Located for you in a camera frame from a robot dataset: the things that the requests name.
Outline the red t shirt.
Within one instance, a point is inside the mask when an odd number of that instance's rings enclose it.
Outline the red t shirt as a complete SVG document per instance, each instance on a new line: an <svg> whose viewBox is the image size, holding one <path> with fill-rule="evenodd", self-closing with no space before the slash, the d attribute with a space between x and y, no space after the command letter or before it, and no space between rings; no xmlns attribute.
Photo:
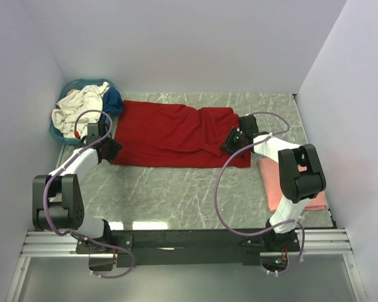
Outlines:
<svg viewBox="0 0 378 302"><path fill-rule="evenodd" d="M220 168L229 158L221 146L238 121L232 108L126 100L114 135L123 148L112 163Z"/></svg>

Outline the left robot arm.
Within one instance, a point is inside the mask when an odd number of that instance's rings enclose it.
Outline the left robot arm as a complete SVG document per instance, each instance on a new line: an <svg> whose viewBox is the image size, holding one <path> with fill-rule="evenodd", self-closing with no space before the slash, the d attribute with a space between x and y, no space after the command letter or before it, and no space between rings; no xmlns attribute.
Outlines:
<svg viewBox="0 0 378 302"><path fill-rule="evenodd" d="M33 179L32 222L37 230L71 235L96 251L113 246L109 223L85 213L79 182L102 161L116 159L122 145L111 136L106 123L90 123L80 147L56 170Z"/></svg>

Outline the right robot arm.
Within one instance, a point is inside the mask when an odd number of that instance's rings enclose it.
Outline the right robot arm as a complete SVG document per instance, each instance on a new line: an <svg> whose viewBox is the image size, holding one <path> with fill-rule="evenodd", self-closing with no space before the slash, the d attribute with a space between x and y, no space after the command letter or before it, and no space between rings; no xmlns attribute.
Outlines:
<svg viewBox="0 0 378 302"><path fill-rule="evenodd" d="M259 131L255 115L239 118L239 126L232 128L222 144L231 156L230 161L250 149L278 164L278 178L282 197L266 228L243 233L231 228L221 217L217 204L218 187L214 189L214 208L219 221L230 232L243 237L262 236L266 248L278 251L296 239L295 228L305 207L326 189L326 179L315 146L286 142L274 133Z"/></svg>

